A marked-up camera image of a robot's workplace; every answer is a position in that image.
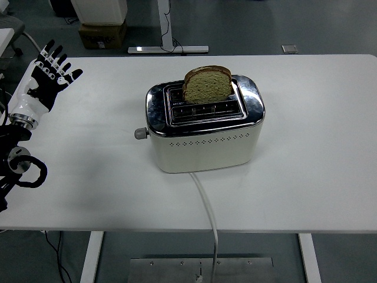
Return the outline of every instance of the power cord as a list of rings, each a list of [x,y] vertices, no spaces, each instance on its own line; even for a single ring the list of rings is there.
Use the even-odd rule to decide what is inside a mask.
[[[78,22],[78,18],[64,18],[64,21],[67,25],[72,25],[74,24],[75,22]]]
[[[61,264],[61,260],[60,260],[60,255],[59,255],[59,249],[60,249],[60,242],[61,242],[61,237],[62,237],[62,231],[59,232],[59,242],[58,242],[58,248],[56,248],[49,240],[48,240],[48,237],[47,237],[47,231],[45,231],[45,236],[46,236],[46,241],[48,242],[48,244],[54,249],[56,255],[57,255],[57,263],[58,263],[58,269],[59,269],[59,275],[60,275],[60,279],[61,279],[61,282],[62,283],[65,283],[65,280],[64,280],[64,277],[63,277],[63,273],[62,273],[62,269],[64,270],[64,272],[66,273],[66,275],[68,276],[68,279],[70,280],[70,283],[72,283],[72,280],[71,280],[71,277],[70,277],[70,274],[68,273],[68,271],[62,266]]]
[[[215,219],[214,219],[214,213],[213,213],[211,204],[210,204],[210,202],[208,200],[207,194],[204,191],[204,188],[201,185],[198,177],[196,176],[195,173],[189,173],[189,174],[190,174],[191,178],[193,178],[193,180],[195,182],[195,185],[198,188],[198,191],[200,193],[200,196],[201,196],[201,199],[203,201],[204,207],[206,208],[206,211],[207,211],[207,214],[208,214],[208,218],[210,220],[211,227],[212,227],[212,230],[213,230],[213,235],[214,235],[214,251],[213,251],[211,283],[214,283],[214,275],[215,275],[216,265],[217,265],[217,251],[218,251],[218,248],[219,248],[219,237],[217,236],[217,228],[216,228],[216,222],[215,222]]]
[[[6,97],[6,94],[9,94],[11,97],[12,97],[12,94],[5,91],[5,86],[3,84],[1,85],[1,92],[2,92],[2,98],[3,98],[3,101],[4,101],[4,120],[2,122],[2,125],[5,126],[5,123],[8,119],[8,116],[9,116],[9,113],[8,113],[8,103],[9,103],[9,101]]]
[[[182,54],[184,54],[184,52],[183,52],[183,46],[174,38],[174,37],[172,37],[172,39],[173,39],[173,50],[166,50],[166,49],[164,49],[163,48],[163,37],[165,36],[165,35],[167,35],[167,33],[169,32],[169,26],[170,26],[170,22],[169,22],[169,20],[168,20],[168,18],[167,18],[167,16],[170,14],[170,9],[171,9],[171,3],[170,3],[170,0],[169,0],[169,11],[168,11],[168,13],[164,13],[164,15],[165,15],[165,18],[166,18],[166,21],[167,21],[167,30],[166,30],[166,32],[161,36],[161,44],[160,44],[160,48],[163,50],[163,51],[166,51],[166,52],[169,52],[169,53],[173,53],[174,52],[174,50],[178,47],[178,46],[181,46],[181,48],[182,48]]]

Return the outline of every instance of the table leg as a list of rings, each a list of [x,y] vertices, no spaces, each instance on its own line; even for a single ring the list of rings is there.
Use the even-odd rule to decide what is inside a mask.
[[[92,231],[90,233],[87,255],[85,256],[80,283],[94,283],[95,281],[103,236],[103,231]]]
[[[299,240],[301,246],[302,260],[304,262],[306,282],[321,283],[312,234],[300,233]]]
[[[173,47],[173,37],[171,36],[169,0],[158,0],[158,14],[160,15],[161,26],[161,47],[130,47],[130,54],[161,54],[161,53],[208,53],[208,46],[177,46]]]

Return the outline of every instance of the bread crust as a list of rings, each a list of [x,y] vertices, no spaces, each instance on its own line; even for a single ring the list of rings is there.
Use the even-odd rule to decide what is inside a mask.
[[[231,89],[232,89],[232,74],[229,69],[223,67],[223,66],[218,66],[218,65],[208,65],[208,66],[203,66],[199,68],[195,68],[191,71],[189,71],[185,76],[184,76],[184,84],[182,86],[183,90],[183,100],[187,101],[186,99],[186,93],[187,93],[187,85],[190,82],[191,78],[197,74],[203,73],[203,72],[221,72],[225,74],[228,79],[229,79],[229,86],[230,86],[230,92],[231,94]]]

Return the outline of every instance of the toaster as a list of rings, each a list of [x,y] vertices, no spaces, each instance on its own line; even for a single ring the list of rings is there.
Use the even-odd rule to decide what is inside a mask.
[[[147,127],[157,166],[167,173],[196,172],[248,162],[262,128],[265,108],[255,83],[232,75],[232,93],[224,101],[190,104],[184,81],[152,87],[145,98]]]

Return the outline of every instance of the bread slice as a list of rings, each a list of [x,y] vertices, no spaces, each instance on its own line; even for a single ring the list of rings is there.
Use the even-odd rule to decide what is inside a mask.
[[[223,101],[232,93],[232,75],[222,66],[199,67],[186,74],[182,89],[188,103]]]

